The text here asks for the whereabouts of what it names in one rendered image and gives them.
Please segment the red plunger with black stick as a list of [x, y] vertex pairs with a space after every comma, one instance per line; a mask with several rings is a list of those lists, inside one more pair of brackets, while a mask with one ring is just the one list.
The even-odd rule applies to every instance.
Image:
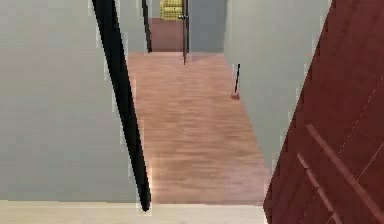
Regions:
[[238, 83], [239, 83], [239, 76], [240, 76], [240, 67], [241, 65], [240, 64], [237, 64], [235, 67], [234, 67], [234, 87], [233, 87], [233, 91], [231, 93], [231, 96], [230, 98], [232, 100], [239, 100], [240, 99], [240, 94], [238, 92]]

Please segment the dark brown room door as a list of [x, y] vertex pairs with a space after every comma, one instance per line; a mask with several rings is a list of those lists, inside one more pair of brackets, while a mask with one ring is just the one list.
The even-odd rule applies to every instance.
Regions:
[[[189, 16], [189, 0], [183, 0], [183, 15]], [[183, 63], [186, 65], [189, 51], [189, 18], [183, 20]]]

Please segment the dark red wooden cupboard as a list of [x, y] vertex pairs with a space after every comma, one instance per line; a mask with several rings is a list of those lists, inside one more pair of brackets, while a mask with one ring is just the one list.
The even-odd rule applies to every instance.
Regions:
[[267, 224], [384, 224], [384, 0], [332, 0], [263, 208]]

